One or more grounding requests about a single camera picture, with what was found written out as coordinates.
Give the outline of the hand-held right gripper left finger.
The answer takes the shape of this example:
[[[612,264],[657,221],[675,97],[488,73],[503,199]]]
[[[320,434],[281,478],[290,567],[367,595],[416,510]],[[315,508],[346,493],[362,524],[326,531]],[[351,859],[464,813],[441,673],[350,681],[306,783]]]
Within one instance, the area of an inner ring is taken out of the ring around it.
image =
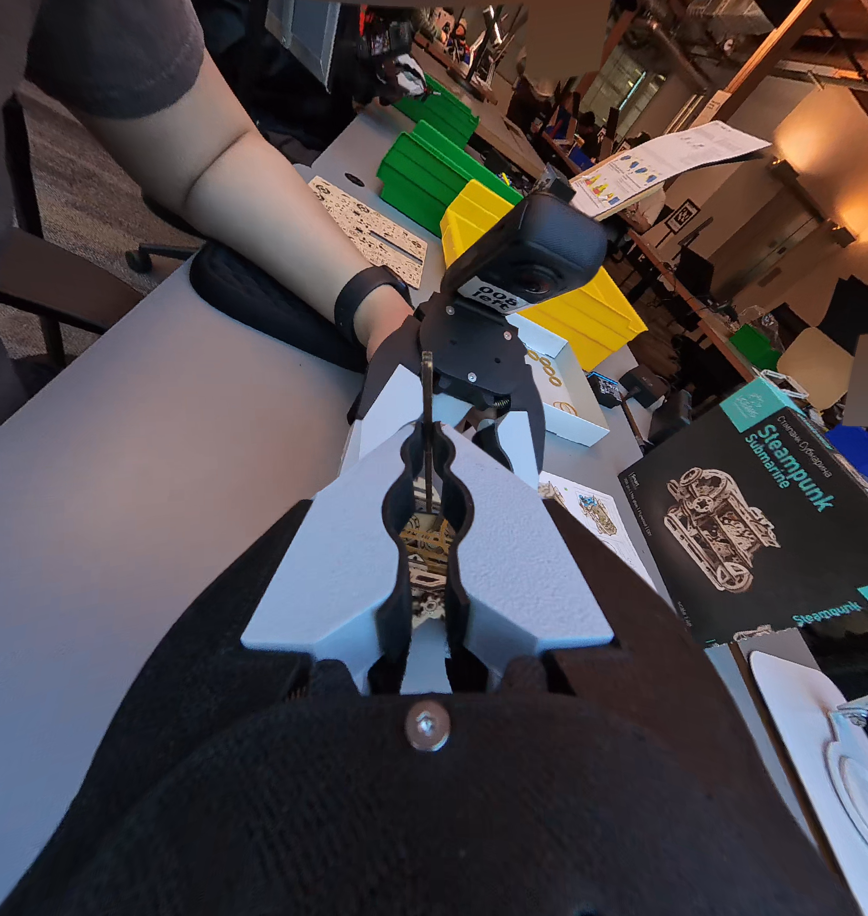
[[[395,662],[412,636],[407,553],[416,510],[416,423],[398,429],[321,490],[249,624],[249,649],[341,661],[360,693],[377,661]]]

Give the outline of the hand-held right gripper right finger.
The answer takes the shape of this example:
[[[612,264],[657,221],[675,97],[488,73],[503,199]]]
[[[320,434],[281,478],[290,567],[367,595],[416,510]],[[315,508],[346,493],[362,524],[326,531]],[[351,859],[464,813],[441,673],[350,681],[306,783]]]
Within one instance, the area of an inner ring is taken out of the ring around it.
[[[445,587],[452,693],[483,693],[515,658],[612,644],[613,629],[536,487],[442,423],[438,475],[454,533]]]

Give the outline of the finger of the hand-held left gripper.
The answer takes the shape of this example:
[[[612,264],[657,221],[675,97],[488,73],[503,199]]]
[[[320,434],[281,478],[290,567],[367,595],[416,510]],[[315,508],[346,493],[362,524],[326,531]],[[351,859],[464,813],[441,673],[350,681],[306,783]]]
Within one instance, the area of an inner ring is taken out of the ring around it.
[[[507,392],[476,388],[470,405],[473,444],[537,491],[544,461],[545,419],[530,364],[523,358],[514,367]]]
[[[346,470],[421,417],[424,399],[420,328],[417,317],[405,319],[371,358],[348,412]]]

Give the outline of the wooden mechanical model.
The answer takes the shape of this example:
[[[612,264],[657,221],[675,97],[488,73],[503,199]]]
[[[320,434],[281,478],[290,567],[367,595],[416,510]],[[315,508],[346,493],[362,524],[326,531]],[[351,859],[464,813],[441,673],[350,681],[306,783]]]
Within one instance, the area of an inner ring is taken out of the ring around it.
[[[413,628],[418,628],[428,620],[446,618],[445,589],[454,530],[436,490],[432,491],[430,512],[421,483],[414,488],[414,498],[415,510],[400,537],[408,559]]]

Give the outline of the person's left forearm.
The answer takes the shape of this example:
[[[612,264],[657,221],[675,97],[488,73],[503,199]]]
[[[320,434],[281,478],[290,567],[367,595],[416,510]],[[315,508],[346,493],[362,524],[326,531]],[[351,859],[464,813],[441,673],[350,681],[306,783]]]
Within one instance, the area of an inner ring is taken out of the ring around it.
[[[370,267],[261,136],[209,53],[192,88],[160,112],[111,119],[71,111],[151,198],[329,322],[339,293]]]

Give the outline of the wooden parts sheet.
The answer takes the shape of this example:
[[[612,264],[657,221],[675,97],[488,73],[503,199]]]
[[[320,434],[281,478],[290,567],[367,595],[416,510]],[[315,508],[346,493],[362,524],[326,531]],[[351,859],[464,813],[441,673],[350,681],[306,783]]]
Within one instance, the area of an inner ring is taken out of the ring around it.
[[[391,269],[410,289],[419,290],[428,243],[367,204],[315,176],[308,186],[337,226],[375,267]]]

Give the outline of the person's left hand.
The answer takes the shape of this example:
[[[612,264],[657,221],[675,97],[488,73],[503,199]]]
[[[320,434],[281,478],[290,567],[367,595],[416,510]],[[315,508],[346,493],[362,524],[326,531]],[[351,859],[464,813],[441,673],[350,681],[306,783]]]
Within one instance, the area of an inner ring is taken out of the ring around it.
[[[368,294],[353,319],[354,335],[365,346],[368,362],[382,342],[413,315],[411,304],[391,285],[382,285]]]

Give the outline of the white cardboard tray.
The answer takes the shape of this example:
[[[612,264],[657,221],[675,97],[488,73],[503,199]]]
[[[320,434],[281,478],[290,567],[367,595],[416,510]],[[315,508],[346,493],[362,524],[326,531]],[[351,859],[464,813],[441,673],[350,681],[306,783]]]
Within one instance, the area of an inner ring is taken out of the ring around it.
[[[608,424],[570,343],[521,313],[510,315],[508,322],[517,329],[526,352],[533,349],[555,361],[577,407],[578,416],[574,417],[543,404],[547,431],[587,447],[604,438],[609,432]]]

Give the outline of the loose rubber bands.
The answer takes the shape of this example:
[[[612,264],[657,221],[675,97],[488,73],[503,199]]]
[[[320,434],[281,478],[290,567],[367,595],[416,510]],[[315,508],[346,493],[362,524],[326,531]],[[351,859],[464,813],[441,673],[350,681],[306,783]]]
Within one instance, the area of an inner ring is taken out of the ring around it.
[[[553,359],[528,349],[526,359],[532,367],[533,378],[545,406],[577,417],[577,407]]]

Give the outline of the assembly instruction sheet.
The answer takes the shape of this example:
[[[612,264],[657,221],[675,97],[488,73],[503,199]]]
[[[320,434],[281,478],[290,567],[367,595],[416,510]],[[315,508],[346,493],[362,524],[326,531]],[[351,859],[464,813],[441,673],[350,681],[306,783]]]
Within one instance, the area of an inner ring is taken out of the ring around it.
[[[582,526],[607,549],[654,588],[634,544],[626,532],[623,519],[611,496],[558,475],[542,471],[538,492],[563,506]]]

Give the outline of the black wristband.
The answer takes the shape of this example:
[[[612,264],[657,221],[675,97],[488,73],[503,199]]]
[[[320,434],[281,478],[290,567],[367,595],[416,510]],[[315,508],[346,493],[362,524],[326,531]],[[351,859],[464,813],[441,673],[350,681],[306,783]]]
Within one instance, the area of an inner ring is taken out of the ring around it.
[[[359,343],[354,330],[359,307],[371,292],[385,286],[397,292],[410,310],[414,308],[409,287],[392,269],[387,266],[371,266],[359,271],[338,293],[334,307],[336,328],[349,344],[357,346]]]

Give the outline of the illustrated poster board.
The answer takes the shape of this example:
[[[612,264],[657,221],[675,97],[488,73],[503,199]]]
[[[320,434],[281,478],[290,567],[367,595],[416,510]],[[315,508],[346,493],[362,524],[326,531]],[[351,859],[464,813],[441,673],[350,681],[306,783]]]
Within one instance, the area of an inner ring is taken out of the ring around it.
[[[570,180],[571,205],[602,221],[700,168],[744,162],[771,143],[718,121],[662,135],[620,151]]]

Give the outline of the white rounded board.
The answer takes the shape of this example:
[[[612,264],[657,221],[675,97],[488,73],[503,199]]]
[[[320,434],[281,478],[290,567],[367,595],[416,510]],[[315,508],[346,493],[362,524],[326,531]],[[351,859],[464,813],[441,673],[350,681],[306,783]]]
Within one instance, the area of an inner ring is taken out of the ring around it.
[[[868,915],[868,695],[847,702],[820,671],[760,651],[750,664],[821,834]]]

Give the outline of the grey computer monitor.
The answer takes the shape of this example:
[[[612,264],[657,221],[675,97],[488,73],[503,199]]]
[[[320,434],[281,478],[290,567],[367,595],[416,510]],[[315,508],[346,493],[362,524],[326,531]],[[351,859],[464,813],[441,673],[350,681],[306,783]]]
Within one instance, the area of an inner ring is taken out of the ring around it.
[[[269,1],[265,26],[328,89],[341,4]]]

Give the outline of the brown chair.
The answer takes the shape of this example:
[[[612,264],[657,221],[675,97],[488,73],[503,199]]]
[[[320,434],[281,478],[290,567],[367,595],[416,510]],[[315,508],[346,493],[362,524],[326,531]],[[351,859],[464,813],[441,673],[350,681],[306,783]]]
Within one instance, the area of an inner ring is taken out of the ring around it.
[[[102,335],[142,300],[107,270],[46,240],[31,173],[28,130],[13,94],[2,109],[16,227],[1,259],[0,303],[35,315],[53,366],[66,366],[62,325]]]

